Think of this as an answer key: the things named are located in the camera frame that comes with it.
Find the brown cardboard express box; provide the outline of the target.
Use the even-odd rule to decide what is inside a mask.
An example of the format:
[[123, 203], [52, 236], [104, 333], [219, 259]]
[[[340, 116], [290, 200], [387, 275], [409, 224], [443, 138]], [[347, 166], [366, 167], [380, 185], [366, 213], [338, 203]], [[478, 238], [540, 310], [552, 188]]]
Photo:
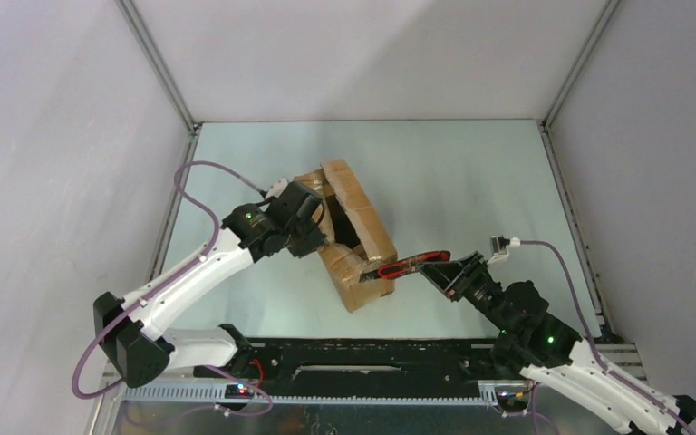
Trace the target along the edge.
[[324, 162], [294, 177], [324, 198], [319, 228], [327, 244], [318, 249], [344, 308], [353, 313], [391, 295], [392, 281], [361, 276], [398, 259], [391, 236], [346, 160]]

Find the red black utility knife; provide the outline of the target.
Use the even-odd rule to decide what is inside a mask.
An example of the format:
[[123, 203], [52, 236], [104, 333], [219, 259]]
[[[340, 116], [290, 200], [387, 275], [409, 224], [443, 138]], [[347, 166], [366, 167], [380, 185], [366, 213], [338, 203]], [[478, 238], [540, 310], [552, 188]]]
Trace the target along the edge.
[[450, 260], [450, 257], [451, 253], [448, 250], [428, 251], [379, 266], [377, 269], [364, 274], [363, 277], [368, 280], [394, 280], [417, 273], [424, 263], [446, 262]]

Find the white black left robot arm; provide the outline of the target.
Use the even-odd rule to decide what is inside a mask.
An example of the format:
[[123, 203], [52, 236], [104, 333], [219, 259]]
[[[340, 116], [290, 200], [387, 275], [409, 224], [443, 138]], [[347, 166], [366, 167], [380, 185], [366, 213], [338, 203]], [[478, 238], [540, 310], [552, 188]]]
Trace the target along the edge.
[[92, 305], [98, 346], [121, 381], [142, 387], [163, 372], [211, 365], [228, 377], [247, 372], [250, 353], [231, 326], [180, 330], [173, 323], [208, 291], [265, 257], [288, 251], [308, 256], [326, 241], [319, 228], [323, 198], [300, 182], [260, 203], [234, 208], [217, 235], [191, 256], [140, 289], [110, 292]]

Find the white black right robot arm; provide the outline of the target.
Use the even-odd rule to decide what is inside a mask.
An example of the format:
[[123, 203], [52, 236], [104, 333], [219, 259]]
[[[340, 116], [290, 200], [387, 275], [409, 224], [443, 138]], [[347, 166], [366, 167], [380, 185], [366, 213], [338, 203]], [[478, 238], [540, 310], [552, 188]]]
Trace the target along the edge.
[[696, 401], [650, 388], [607, 360], [577, 330], [550, 314], [531, 281], [503, 287], [478, 252], [425, 261], [418, 272], [452, 302], [465, 300], [498, 330], [490, 364], [504, 379], [539, 382], [589, 410], [620, 434], [688, 434]]

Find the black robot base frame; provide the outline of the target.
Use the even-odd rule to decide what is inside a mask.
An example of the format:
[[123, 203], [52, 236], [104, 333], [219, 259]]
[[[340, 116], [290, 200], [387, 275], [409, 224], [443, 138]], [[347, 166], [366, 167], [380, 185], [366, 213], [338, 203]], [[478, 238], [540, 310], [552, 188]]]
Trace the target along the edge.
[[532, 381], [500, 360], [493, 339], [251, 338], [219, 371], [164, 375], [130, 391], [140, 401], [174, 401], [256, 416], [276, 405], [486, 405], [529, 407], [548, 381]]

